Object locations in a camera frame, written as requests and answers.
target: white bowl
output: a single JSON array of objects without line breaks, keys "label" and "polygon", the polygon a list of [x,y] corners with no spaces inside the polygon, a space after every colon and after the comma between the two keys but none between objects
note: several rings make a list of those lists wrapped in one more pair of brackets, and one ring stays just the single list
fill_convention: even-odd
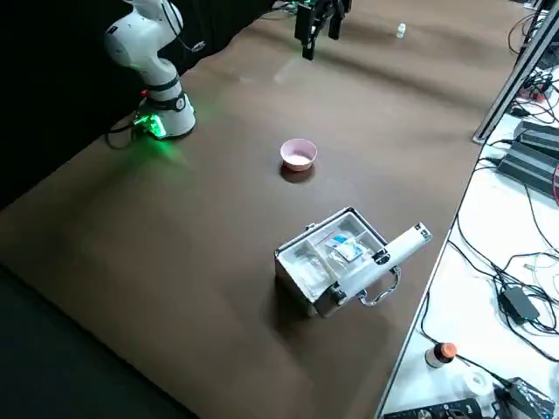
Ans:
[{"label": "white bowl", "polygon": [[294,172],[302,172],[313,166],[318,155],[316,146],[303,138],[293,138],[284,142],[279,152],[283,164]]}]

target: green led light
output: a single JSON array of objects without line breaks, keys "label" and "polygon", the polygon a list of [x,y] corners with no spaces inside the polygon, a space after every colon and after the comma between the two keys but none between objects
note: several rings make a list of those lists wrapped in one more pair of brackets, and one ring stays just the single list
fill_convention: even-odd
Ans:
[{"label": "green led light", "polygon": [[157,115],[144,115],[134,121],[135,126],[142,126],[146,131],[152,133],[156,138],[162,138],[167,135],[165,127],[161,122],[161,118]]}]

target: orange cap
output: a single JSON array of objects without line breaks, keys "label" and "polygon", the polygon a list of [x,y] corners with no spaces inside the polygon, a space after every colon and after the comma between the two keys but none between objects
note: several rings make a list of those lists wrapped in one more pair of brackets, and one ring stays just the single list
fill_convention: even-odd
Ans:
[{"label": "orange cap", "polygon": [[458,353],[456,346],[453,343],[443,343],[442,347],[440,348],[440,352],[446,358],[454,358]]}]

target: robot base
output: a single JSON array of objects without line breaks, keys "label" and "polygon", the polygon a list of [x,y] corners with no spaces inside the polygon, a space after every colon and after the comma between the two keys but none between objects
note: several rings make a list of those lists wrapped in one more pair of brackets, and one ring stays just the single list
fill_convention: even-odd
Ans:
[{"label": "robot base", "polygon": [[144,126],[157,140],[179,139],[192,132],[196,125],[195,111],[186,95],[177,101],[180,110],[157,109],[144,99],[138,108],[136,125]]}]

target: case handle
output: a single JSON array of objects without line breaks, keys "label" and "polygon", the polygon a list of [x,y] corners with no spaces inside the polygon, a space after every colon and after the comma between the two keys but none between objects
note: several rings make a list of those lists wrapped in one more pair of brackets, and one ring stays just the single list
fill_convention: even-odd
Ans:
[{"label": "case handle", "polygon": [[388,290],[385,290],[378,294],[371,301],[367,299],[367,290],[360,290],[359,293],[357,293],[357,298],[359,298],[361,304],[366,307],[376,306],[397,289],[398,284],[400,283],[400,278],[402,277],[402,269],[399,266],[394,266],[392,268],[392,272],[394,273],[394,284],[392,284],[392,286]]}]

